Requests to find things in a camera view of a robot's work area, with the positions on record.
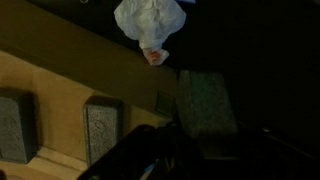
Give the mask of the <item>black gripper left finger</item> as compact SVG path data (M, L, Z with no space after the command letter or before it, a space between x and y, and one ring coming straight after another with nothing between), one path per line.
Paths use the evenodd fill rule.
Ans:
M83 172L77 180L141 180L153 165L146 180L174 180L173 141L179 128L172 124L155 128L140 125Z

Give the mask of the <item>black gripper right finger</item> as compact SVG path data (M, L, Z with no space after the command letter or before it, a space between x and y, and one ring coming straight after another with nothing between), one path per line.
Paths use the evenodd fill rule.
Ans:
M320 180L319 158L272 129L202 132L206 180Z

